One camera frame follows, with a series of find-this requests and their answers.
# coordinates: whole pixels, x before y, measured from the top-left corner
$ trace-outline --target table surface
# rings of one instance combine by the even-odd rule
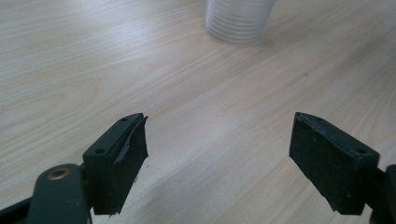
[[[294,113],[396,162],[396,2],[278,0],[258,46],[205,34],[205,1],[0,1],[0,208],[118,119],[149,157],[95,223],[368,223],[334,213],[289,158]]]

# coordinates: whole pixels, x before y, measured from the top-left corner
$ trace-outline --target black plastic part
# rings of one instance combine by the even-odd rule
[[[26,223],[29,211],[30,198],[20,201],[0,211],[0,223],[23,224]]]
[[[91,223],[79,166],[55,166],[38,177],[26,223]]]
[[[383,171],[376,168],[375,175],[367,181],[366,203],[373,209],[370,223],[393,223],[389,210],[387,177]]]
[[[290,157],[332,210],[360,215],[379,154],[324,119],[296,113]]]
[[[385,191],[389,204],[389,211],[393,221],[396,221],[396,165],[391,165],[385,172]]]
[[[147,117],[134,114],[116,122],[83,155],[87,191],[96,215],[119,213],[149,155],[146,146]]]

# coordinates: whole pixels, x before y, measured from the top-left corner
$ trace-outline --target white cup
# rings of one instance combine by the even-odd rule
[[[264,34],[276,0],[206,0],[206,33],[221,43],[248,46]]]

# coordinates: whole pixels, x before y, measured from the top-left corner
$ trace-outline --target white plastic cup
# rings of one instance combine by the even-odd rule
[[[206,0],[206,33],[221,43],[248,46],[264,34],[276,0]]]

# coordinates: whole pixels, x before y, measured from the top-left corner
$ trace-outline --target wooden table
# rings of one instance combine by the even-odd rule
[[[259,46],[205,34],[205,1],[0,1],[0,208],[116,120],[149,158],[94,223],[368,223],[334,213],[289,158],[323,117],[396,162],[396,2],[278,0]]]

